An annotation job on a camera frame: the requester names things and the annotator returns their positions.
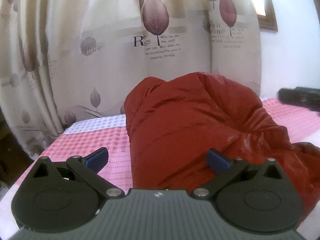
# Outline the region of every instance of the wall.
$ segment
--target wall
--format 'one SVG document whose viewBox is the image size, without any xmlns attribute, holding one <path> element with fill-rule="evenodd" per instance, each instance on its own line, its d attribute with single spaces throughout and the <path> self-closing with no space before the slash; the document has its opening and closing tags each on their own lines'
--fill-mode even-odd
<svg viewBox="0 0 320 240">
<path fill-rule="evenodd" d="M 320 88 L 320 25 L 313 0 L 272 0 L 278 33 L 261 31 L 261 97 L 282 87 Z"/>
</svg>

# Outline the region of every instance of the black round disc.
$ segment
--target black round disc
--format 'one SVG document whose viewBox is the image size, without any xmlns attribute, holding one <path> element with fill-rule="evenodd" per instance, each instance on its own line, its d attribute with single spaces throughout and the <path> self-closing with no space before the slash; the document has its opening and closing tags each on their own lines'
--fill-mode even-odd
<svg viewBox="0 0 320 240">
<path fill-rule="evenodd" d="M 221 215 L 232 224 L 254 232 L 271 233 L 294 227 L 300 218 L 299 195 L 277 183 L 249 180 L 222 189 L 216 199 Z"/>
<path fill-rule="evenodd" d="M 12 200 L 12 213 L 21 225 L 37 232 L 55 233 L 90 221 L 99 208 L 97 193 L 73 180 L 37 178 L 19 188 Z"/>
</svg>

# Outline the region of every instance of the red puffer jacket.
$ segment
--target red puffer jacket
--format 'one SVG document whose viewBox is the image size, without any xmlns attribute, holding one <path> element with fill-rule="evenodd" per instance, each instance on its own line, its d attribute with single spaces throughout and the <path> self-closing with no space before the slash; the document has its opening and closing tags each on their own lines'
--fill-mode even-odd
<svg viewBox="0 0 320 240">
<path fill-rule="evenodd" d="M 292 145 L 248 87 L 205 73 L 149 77 L 124 110 L 135 188 L 191 191 L 215 177 L 205 155 L 215 148 L 252 164 L 275 158 L 300 193 L 303 218 L 320 199 L 319 148 Z"/>
</svg>

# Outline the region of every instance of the curtain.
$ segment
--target curtain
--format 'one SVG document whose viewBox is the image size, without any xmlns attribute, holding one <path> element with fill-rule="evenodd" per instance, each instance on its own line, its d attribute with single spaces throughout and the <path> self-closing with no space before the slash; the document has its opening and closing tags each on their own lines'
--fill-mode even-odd
<svg viewBox="0 0 320 240">
<path fill-rule="evenodd" d="M 74 122 L 123 113 L 145 77 L 261 83 L 251 0 L 0 0 L 0 107 L 36 158 Z"/>
</svg>

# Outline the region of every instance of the bed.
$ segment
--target bed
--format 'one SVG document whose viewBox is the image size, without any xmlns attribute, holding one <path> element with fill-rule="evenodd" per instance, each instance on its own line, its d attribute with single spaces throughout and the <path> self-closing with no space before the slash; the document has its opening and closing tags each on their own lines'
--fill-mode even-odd
<svg viewBox="0 0 320 240">
<path fill-rule="evenodd" d="M 277 124 L 288 128 L 292 143 L 306 141 L 320 147 L 320 116 L 317 112 L 282 105 L 274 98 L 263 100 L 263 106 Z M 64 161 L 72 155 L 85 156 L 100 147 L 108 149 L 109 162 L 98 174 L 127 192 L 132 187 L 132 175 L 124 114 L 77 122 L 66 129 L 42 155 L 49 156 L 52 161 Z M 2 240 L 9 239 L 19 230 L 10 205 L 30 168 L 0 201 L 0 238 Z M 317 226 L 319 217 L 320 203 L 298 228 L 299 233 L 307 240 L 316 240 L 320 236 L 320 228 Z"/>
</svg>

